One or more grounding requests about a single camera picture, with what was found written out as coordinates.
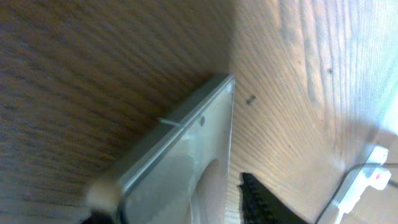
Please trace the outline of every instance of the wooden surface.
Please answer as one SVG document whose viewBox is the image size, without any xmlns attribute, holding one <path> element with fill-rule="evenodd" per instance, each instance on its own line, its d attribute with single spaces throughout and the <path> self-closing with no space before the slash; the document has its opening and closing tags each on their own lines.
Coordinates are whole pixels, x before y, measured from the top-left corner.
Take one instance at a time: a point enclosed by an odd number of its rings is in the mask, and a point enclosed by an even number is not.
<svg viewBox="0 0 398 224">
<path fill-rule="evenodd" d="M 84 218 L 87 184 L 219 72 L 237 80 L 226 221 L 245 171 L 313 222 L 395 95 L 397 9 L 1 1 L 0 223 Z"/>
</svg>

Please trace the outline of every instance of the dark wood surface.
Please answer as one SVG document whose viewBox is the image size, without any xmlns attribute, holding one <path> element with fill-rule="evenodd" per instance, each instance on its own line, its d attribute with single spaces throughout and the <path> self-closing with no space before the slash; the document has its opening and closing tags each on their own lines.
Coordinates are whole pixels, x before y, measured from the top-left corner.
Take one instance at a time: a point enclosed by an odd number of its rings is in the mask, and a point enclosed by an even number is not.
<svg viewBox="0 0 398 224">
<path fill-rule="evenodd" d="M 220 72 L 237 80 L 226 221 L 245 171 L 313 222 L 395 95 L 397 9 L 1 1 L 0 223 L 84 218 L 90 181 Z"/>
</svg>

